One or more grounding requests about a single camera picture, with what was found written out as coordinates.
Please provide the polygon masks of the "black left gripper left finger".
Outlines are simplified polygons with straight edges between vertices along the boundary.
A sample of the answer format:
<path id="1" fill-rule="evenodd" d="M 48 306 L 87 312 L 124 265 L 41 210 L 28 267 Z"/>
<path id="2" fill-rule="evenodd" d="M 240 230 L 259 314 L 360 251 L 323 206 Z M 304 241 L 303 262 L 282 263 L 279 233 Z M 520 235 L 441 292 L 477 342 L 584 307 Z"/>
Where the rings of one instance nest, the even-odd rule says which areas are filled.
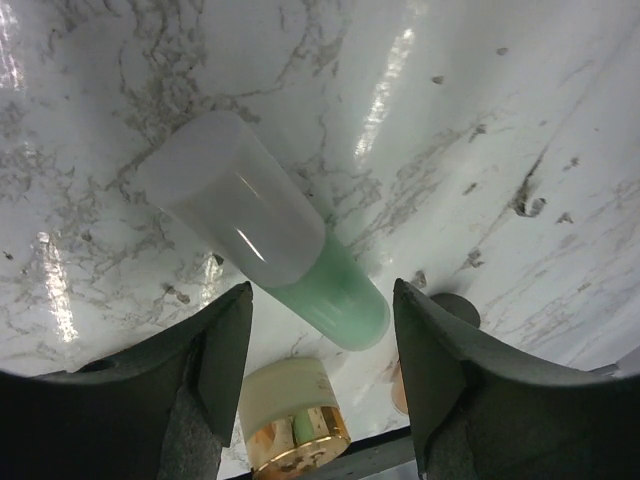
<path id="1" fill-rule="evenodd" d="M 5 479 L 213 479 L 230 444 L 253 292 L 80 370 L 1 376 Z"/>

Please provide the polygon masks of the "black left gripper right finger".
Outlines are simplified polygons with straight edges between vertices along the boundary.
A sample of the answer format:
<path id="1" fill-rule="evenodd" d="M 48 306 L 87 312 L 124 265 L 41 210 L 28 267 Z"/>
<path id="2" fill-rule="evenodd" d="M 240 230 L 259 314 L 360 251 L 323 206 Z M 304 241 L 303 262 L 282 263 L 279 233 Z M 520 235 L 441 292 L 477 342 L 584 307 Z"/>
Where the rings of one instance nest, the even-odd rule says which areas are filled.
<path id="1" fill-rule="evenodd" d="M 424 479 L 635 479 L 639 380 L 530 355 L 397 280 L 395 335 Z"/>

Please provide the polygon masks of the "green tube white cap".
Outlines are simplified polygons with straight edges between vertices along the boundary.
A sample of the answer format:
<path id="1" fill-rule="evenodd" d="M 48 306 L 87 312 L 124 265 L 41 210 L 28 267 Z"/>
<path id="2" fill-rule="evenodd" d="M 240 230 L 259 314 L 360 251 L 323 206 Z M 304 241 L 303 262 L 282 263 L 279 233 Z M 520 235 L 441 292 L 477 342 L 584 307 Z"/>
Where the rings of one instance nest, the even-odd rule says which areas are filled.
<path id="1" fill-rule="evenodd" d="M 237 114 L 185 124 L 138 174 L 149 203 L 340 348 L 385 335 L 383 295 Z"/>

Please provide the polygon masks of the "gold cream jar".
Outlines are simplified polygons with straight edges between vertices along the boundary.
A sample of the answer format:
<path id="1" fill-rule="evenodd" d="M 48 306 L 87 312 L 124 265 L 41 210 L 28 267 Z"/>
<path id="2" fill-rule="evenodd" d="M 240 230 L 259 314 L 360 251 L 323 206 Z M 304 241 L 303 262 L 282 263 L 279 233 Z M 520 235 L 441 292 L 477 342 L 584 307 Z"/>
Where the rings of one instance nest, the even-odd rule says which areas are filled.
<path id="1" fill-rule="evenodd" d="M 238 416 L 255 479 L 294 479 L 351 444 L 322 362 L 296 357 L 243 379 Z"/>

